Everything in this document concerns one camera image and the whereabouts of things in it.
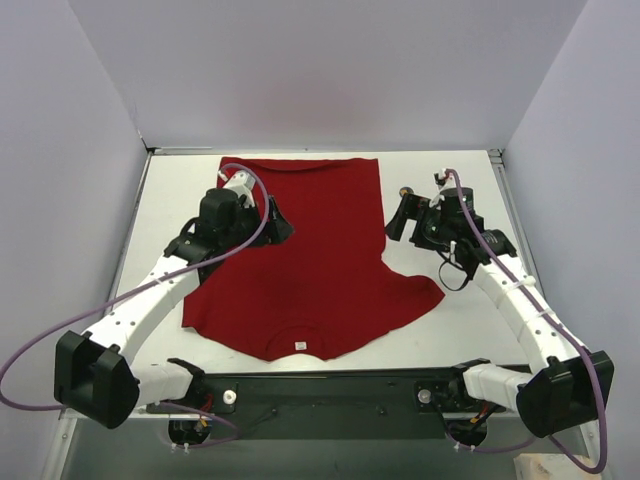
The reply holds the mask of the red t-shirt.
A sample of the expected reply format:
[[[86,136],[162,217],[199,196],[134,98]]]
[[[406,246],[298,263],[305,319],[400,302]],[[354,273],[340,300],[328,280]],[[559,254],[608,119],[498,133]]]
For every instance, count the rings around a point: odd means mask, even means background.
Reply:
[[[222,262],[184,301],[182,324],[264,361],[330,360],[404,327],[443,299],[426,276],[404,276],[386,246],[374,159],[268,160],[248,166],[294,228],[284,243]]]

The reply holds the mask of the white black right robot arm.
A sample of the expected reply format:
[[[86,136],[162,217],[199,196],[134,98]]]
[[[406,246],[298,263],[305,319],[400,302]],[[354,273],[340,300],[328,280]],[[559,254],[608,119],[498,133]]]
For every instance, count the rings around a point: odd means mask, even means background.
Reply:
[[[408,221],[415,247],[437,253],[444,264],[464,272],[466,284],[493,302],[522,348],[528,372],[489,360],[459,365],[450,402],[487,401],[518,414],[538,438],[599,421],[606,409],[614,365],[603,351],[591,352],[561,324],[537,291],[516,247],[498,229],[487,229],[474,210],[470,188],[445,188],[434,199],[409,188],[385,234],[400,240]]]

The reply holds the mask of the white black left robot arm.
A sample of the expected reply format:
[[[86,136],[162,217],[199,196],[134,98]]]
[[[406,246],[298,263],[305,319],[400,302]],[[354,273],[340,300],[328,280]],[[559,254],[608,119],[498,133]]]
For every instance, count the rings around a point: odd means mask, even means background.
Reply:
[[[55,348],[54,397],[108,429],[135,408],[172,401],[183,411],[204,402],[204,371],[179,358],[136,366],[134,359],[160,323],[199,289],[239,247],[284,243],[294,232],[274,196],[265,210],[250,194],[213,188],[198,216],[182,227],[132,295],[83,333],[65,333]]]

